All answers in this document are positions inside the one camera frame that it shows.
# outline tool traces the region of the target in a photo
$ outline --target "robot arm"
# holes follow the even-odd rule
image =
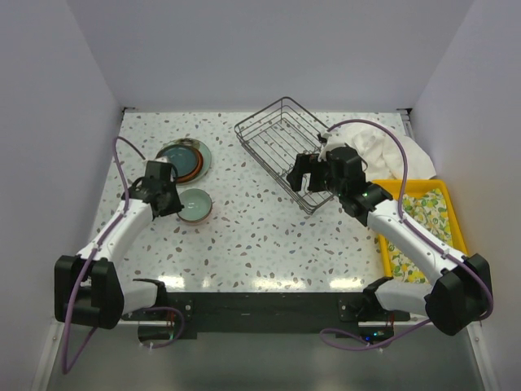
[[[424,314],[445,334],[454,335],[477,320],[488,308],[480,286],[465,270],[447,257],[461,259],[491,290],[488,263],[479,254],[466,257],[442,243],[427,230],[408,218],[400,217],[398,203],[382,187],[366,181],[362,160],[346,146],[323,148],[318,154],[300,154],[287,180],[293,191],[300,191],[302,178],[309,175],[309,191],[330,191],[339,197],[344,211],[364,226],[391,240],[407,257],[414,260],[432,284],[401,283],[379,279],[364,290],[361,313],[402,310]],[[55,317],[65,320],[74,286],[93,247],[94,259],[73,303],[72,322],[114,328],[122,315],[138,309],[161,306],[167,300],[166,287],[160,281],[135,279],[121,284],[116,266],[138,234],[156,217],[182,210],[172,180],[173,166],[163,161],[149,161],[145,176],[129,189],[129,203],[121,202],[114,217],[99,235],[76,256],[63,256],[55,264]],[[114,231],[112,222],[120,218]],[[420,239],[410,226],[429,239]],[[432,245],[443,248],[439,253]]]
[[[55,317],[65,320],[69,298],[81,268],[93,248],[92,263],[74,302],[72,322],[91,327],[114,328],[122,315],[164,301],[163,283],[134,279],[121,284],[116,268],[139,233],[154,218],[180,212],[183,208],[172,180],[173,167],[163,161],[149,161],[145,176],[129,189],[129,203],[121,201],[99,234],[76,256],[62,256],[55,264]],[[112,224],[120,218],[117,225]]]
[[[448,257],[461,260],[492,291],[487,261],[479,254],[466,257],[407,214],[400,217],[398,203],[382,187],[366,181],[361,163],[353,148],[326,144],[320,154],[299,154],[287,181],[293,191],[300,191],[303,176],[309,174],[308,191],[330,191],[338,196],[349,216],[392,241],[432,284],[379,279],[364,290],[368,298],[365,310],[378,307],[426,315],[448,335],[478,320],[488,308],[486,295],[478,283]],[[433,246],[442,248],[443,252],[439,253]]]

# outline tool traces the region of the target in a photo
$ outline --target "white towel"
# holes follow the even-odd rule
[[[436,170],[429,155],[410,137],[389,129],[400,140],[409,164],[409,179],[430,179]],[[343,142],[355,148],[367,163],[366,178],[401,179],[404,173],[400,150],[382,130],[367,124],[348,124],[331,132],[328,142]]]

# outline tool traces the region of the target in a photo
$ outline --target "white enclosure wall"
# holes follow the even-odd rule
[[[68,0],[115,96],[142,110],[410,108],[471,0]]]
[[[505,390],[521,381],[520,16],[518,0],[476,0],[413,110],[470,250],[490,260],[496,310],[484,333]]]
[[[61,0],[0,7],[0,389],[31,385],[53,267],[87,239],[119,105]]]

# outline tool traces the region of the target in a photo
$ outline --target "black mounting plate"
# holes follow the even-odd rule
[[[363,319],[360,316],[365,300],[362,292],[169,292],[167,298],[168,306],[185,316],[182,339],[195,339],[199,332],[317,334],[327,327],[362,335],[360,321],[386,322],[391,315],[389,311],[380,310]],[[410,320],[408,313],[393,313],[395,321]],[[130,321],[166,319],[165,311],[137,311],[123,317]],[[144,340],[168,338],[165,329],[166,324],[140,326],[140,340],[142,337]]]

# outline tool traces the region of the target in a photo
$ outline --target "metal dish rack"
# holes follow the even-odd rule
[[[313,214],[331,200],[333,195],[307,191],[308,174],[304,176],[302,191],[294,192],[286,176],[293,169],[298,153],[320,151],[317,136],[327,128],[328,126],[294,99],[284,97],[240,121],[234,129],[244,149],[302,210]]]

